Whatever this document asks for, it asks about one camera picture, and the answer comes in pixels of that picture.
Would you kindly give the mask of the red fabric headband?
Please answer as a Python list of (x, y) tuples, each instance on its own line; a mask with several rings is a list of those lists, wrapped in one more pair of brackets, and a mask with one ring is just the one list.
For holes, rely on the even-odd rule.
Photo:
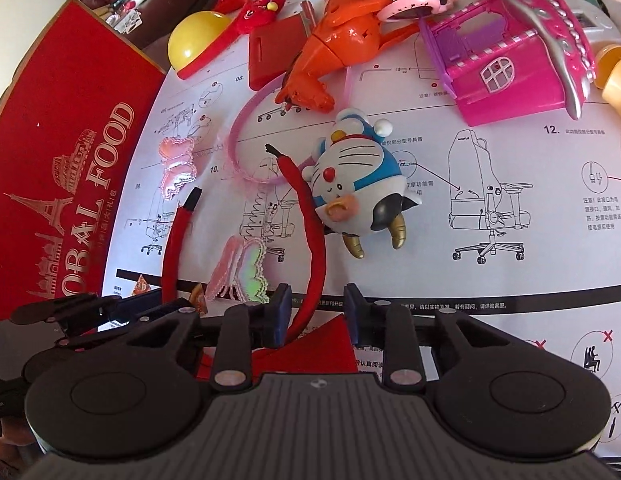
[[(319, 220), (311, 189), (302, 178), (302, 170), (293, 160), (267, 144), (267, 151), (276, 156), (280, 174), (286, 177), (297, 195), (303, 216), (306, 244), (310, 253), (310, 273), (306, 294), (296, 315), (289, 322), (286, 340), (277, 349), (260, 348), (253, 351), (253, 379), (265, 373), (292, 374), (349, 374), (357, 373), (357, 360), (350, 342), (345, 316), (340, 314), (317, 330), (302, 336), (311, 322), (323, 293), (326, 274), (326, 240)], [(204, 346), (215, 347), (222, 318), (204, 318)]]

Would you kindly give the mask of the orange plastic toy horse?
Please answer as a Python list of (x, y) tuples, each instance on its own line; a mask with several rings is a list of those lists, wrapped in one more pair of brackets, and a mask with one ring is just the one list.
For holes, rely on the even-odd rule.
[(335, 98), (321, 78), (342, 68), (373, 60), (419, 32), (411, 23), (381, 32), (379, 12), (391, 0), (325, 0), (324, 14), (284, 76), (277, 104), (329, 113)]

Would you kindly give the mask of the pink plush pig toy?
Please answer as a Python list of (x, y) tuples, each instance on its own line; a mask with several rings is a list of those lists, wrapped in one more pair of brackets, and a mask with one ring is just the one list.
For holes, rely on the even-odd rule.
[(40, 448), (24, 418), (1, 419), (0, 479), (19, 479), (40, 456)]

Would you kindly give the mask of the pink butterfly headband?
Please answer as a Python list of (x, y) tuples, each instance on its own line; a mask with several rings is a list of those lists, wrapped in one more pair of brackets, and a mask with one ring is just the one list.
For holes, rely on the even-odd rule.
[[(270, 180), (256, 179), (251, 174), (248, 174), (239, 164), (237, 159), (237, 143), (240, 133), (244, 127), (244, 124), (248, 121), (248, 118), (253, 114), (253, 110), (256, 109), (265, 100), (271, 92), (276, 92), (278, 89), (282, 89), (284, 86), (284, 75), (280, 75), (277, 78), (269, 81), (268, 84), (253, 94), (252, 98), (246, 102), (245, 106), (240, 110), (236, 119), (234, 120), (225, 141), (225, 149), (228, 160), (231, 162), (232, 175), (235, 178), (242, 180), (244, 183), (251, 185), (280, 185), (286, 182), (286, 177), (280, 176)], [(194, 199), (188, 198), (187, 202), (182, 204), (177, 209), (175, 222), (178, 224), (177, 228), (173, 228), (170, 231), (168, 241), (166, 242), (163, 268), (161, 275), (161, 291), (162, 301), (171, 302), (178, 297), (177, 292), (177, 271), (179, 264), (179, 255), (181, 252), (182, 238), (184, 237), (184, 230), (186, 229), (186, 222), (190, 217), (196, 202), (199, 200), (201, 190), (199, 188), (192, 188)]]

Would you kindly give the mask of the red food gift box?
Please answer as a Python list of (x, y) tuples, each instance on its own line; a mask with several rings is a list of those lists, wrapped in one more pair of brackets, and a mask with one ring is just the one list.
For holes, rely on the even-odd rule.
[(103, 284), (127, 170), (165, 74), (78, 0), (0, 100), (0, 320)]

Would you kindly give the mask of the blue cat figurine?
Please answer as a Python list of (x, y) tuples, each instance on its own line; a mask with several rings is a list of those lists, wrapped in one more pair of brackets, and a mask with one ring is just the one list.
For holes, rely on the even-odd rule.
[(380, 231), (390, 233), (395, 249), (402, 248), (404, 212), (421, 204), (409, 195), (399, 162), (384, 148), (392, 132), (388, 119), (370, 122), (361, 110), (344, 108), (302, 170), (324, 232), (339, 234), (357, 259), (365, 257), (361, 237)]

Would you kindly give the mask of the white instruction sheet poster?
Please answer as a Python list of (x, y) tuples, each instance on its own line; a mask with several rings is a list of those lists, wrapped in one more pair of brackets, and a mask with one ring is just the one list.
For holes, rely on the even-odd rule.
[[(166, 200), (158, 147), (192, 138), (202, 196), (184, 237), (179, 287), (207, 283), (229, 237), (260, 238), (271, 285), (302, 296), (309, 252), (288, 185), (233, 177), (227, 134), (253, 92), (248, 43), (237, 40), (188, 80), (168, 75), (129, 166), (103, 289), (127, 296), (139, 280), (158, 284), (178, 200)], [(327, 239), (328, 272), (314, 325), (342, 308), (356, 284), (370, 299), (397, 300), (417, 314), (450, 307), (478, 315), (530, 344), (584, 367), (608, 387), (612, 405), (598, 445), (621, 458), (621, 119), (593, 92), (580, 120), (564, 110), (470, 126), (435, 78), (420, 37), (411, 37), (349, 74), (327, 79), (340, 106), (394, 127), (387, 149), (421, 204), (405, 214), (406, 244), (381, 231), (365, 236), (364, 259), (339, 235)], [(350, 89), (350, 96), (342, 96)], [(270, 180), (275, 145), (308, 157), (333, 116), (282, 110), (268, 96), (237, 143), (240, 166)]]

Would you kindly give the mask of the red plastic phone stand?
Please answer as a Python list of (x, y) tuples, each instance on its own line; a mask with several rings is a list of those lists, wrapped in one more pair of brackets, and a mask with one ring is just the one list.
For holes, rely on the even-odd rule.
[(303, 0), (297, 14), (253, 30), (248, 40), (248, 86), (258, 91), (286, 73), (315, 26), (314, 7)]

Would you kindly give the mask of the yellow plastic half ball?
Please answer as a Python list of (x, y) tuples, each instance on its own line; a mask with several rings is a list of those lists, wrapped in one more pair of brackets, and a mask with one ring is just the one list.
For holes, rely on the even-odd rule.
[(173, 69), (178, 72), (188, 66), (230, 23), (228, 15), (214, 11), (200, 11), (184, 18), (168, 38), (167, 55)]

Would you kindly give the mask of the red plush lion headband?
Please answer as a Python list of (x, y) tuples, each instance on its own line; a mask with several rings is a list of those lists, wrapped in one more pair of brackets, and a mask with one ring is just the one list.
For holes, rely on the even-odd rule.
[(286, 0), (217, 0), (211, 11), (226, 14), (231, 23), (215, 41), (199, 54), (188, 66), (175, 73), (185, 80), (203, 70), (241, 36), (254, 29), (275, 22)]

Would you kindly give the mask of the pink toy house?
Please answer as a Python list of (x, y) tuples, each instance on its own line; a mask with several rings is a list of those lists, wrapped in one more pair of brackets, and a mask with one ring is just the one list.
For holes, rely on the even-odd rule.
[(477, 0), (420, 35), (465, 122), (481, 126), (559, 110), (578, 120), (595, 55), (565, 0)]

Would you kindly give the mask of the pink round toy mirror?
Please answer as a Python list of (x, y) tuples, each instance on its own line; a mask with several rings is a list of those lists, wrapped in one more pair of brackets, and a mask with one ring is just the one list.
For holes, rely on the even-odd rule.
[(452, 10), (457, 0), (391, 0), (377, 14), (381, 22), (417, 20)]

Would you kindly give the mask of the yellow orange plastic bottle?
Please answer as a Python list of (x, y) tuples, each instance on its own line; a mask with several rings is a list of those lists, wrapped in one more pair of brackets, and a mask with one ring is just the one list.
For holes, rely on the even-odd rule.
[(595, 86), (621, 117), (621, 44), (608, 44), (596, 54)]

